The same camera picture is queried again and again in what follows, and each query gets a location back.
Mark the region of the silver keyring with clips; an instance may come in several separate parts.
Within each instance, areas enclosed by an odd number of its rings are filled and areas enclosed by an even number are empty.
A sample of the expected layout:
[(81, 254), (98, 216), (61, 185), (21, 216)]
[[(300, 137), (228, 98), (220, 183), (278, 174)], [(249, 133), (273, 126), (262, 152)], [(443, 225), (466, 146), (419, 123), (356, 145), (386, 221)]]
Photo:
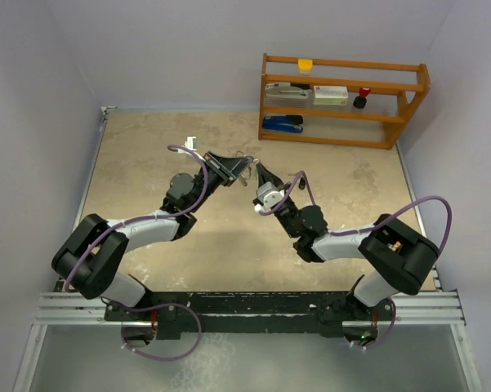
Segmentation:
[(233, 185), (234, 183), (238, 182), (243, 187), (247, 187), (248, 181), (252, 178), (253, 172), (257, 174), (257, 165), (261, 162), (261, 160), (259, 158), (252, 158), (252, 161), (245, 166), (242, 163), (245, 158), (246, 154), (241, 150), (237, 150), (232, 157), (234, 162), (237, 163), (239, 167), (243, 167), (243, 169), (238, 175), (230, 178), (229, 185)]

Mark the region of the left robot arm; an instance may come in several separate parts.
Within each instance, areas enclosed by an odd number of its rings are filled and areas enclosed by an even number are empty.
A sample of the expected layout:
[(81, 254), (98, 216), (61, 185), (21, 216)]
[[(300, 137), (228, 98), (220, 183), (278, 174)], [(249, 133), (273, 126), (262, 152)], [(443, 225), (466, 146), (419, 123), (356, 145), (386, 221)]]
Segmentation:
[(220, 186), (232, 185), (253, 163), (252, 156), (222, 157), (212, 152), (199, 155), (179, 145), (200, 165), (199, 172), (174, 175), (155, 212), (125, 220), (105, 220), (97, 214), (85, 216), (52, 259), (51, 267), (73, 288), (90, 300), (105, 298), (123, 305), (134, 320), (149, 316), (150, 291), (118, 267), (125, 254), (153, 243), (185, 237), (197, 222), (194, 213)]

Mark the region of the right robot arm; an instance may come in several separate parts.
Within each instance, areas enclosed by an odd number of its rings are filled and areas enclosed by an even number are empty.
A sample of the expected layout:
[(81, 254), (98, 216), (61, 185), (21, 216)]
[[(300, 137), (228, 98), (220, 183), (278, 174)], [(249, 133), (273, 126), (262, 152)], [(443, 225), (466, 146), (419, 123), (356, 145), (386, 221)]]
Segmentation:
[(398, 219), (415, 205), (411, 203), (395, 214), (382, 214), (375, 222), (357, 229), (333, 231), (315, 200), (299, 208), (291, 199), (297, 182), (305, 178), (300, 171), (292, 183), (284, 183), (264, 165), (257, 164), (255, 211), (277, 219), (288, 237), (296, 240), (293, 248), (305, 262), (368, 261), (373, 272), (351, 288), (346, 302), (348, 313), (355, 319), (366, 319), (376, 305), (394, 294), (418, 294), (446, 241), (436, 245)]

